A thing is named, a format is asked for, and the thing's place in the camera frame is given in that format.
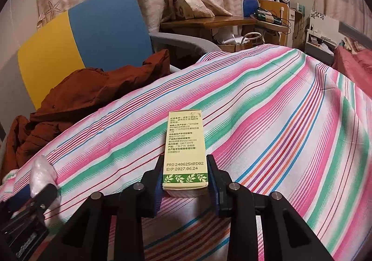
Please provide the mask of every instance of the striped bedsheet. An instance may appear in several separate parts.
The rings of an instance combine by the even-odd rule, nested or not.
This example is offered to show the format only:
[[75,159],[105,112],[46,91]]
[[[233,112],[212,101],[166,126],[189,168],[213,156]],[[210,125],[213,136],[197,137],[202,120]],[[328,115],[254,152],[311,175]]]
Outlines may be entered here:
[[[204,55],[43,148],[62,195],[45,213],[47,240],[91,193],[120,192],[153,169],[168,112],[190,108],[202,110],[207,153],[220,169],[253,192],[281,192],[335,260],[353,259],[372,226],[372,101],[336,70],[274,45]],[[1,199],[28,183],[32,161],[0,188]],[[158,216],[143,219],[143,238],[147,261],[226,260],[229,220],[207,198],[164,197]]]

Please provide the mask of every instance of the red blanket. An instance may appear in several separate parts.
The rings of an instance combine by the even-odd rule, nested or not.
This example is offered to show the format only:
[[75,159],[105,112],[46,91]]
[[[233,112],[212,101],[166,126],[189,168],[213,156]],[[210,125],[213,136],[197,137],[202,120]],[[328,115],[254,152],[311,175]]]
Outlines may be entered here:
[[364,49],[352,55],[344,47],[337,47],[334,51],[332,68],[344,74],[372,97],[372,51]]

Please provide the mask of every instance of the metal screw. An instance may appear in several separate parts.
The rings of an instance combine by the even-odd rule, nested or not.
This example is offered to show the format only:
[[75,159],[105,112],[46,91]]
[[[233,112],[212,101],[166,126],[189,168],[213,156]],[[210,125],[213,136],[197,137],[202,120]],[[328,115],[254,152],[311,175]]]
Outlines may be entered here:
[[134,185],[133,185],[133,188],[136,190],[136,191],[140,191],[144,188],[145,186],[143,185],[143,183],[140,183],[140,182],[136,182]]
[[99,198],[101,198],[102,194],[100,192],[94,192],[90,195],[90,197],[93,199],[93,200],[97,200]]
[[280,200],[280,199],[282,199],[283,196],[279,192],[272,192],[271,197],[273,197],[275,200]]
[[240,189],[240,184],[237,182],[232,182],[229,184],[229,188],[236,191]]

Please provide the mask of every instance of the blue gripper pad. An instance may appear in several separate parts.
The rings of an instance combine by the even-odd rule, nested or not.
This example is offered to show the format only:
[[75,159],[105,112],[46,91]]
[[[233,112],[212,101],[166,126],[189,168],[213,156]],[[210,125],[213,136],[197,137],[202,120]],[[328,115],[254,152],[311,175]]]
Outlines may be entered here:
[[156,182],[156,188],[155,188],[155,216],[157,212],[160,210],[161,206],[161,199],[163,198],[163,167],[161,167],[161,174],[159,174],[158,180]]
[[215,210],[215,213],[218,215],[219,214],[218,190],[217,190],[216,182],[215,182],[209,161],[207,161],[207,168],[208,168],[208,181],[209,181],[208,190],[209,190],[209,195],[211,197],[211,204],[212,204],[213,209]]

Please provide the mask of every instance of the cardboard box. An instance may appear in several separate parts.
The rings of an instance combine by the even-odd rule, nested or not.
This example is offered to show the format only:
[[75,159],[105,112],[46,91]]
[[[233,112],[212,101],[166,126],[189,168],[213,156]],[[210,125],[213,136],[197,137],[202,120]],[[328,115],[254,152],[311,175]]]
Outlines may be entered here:
[[239,52],[242,50],[247,50],[253,47],[252,43],[244,43],[242,45],[236,44],[236,45],[218,45],[222,51],[234,53]]
[[169,112],[163,189],[173,197],[207,194],[208,169],[200,110]]
[[194,18],[194,12],[186,0],[173,0],[174,12],[177,20],[187,20]]

